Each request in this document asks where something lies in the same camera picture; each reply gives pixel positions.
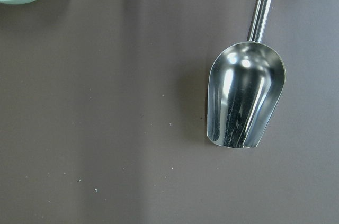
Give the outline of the steel ice scoop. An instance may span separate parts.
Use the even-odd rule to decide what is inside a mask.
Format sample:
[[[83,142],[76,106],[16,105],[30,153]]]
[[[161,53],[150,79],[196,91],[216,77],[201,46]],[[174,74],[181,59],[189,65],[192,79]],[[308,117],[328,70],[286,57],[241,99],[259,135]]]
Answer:
[[[285,65],[262,42],[271,1],[256,0],[247,40],[226,48],[212,64],[207,137],[215,145],[257,147],[282,94]]]

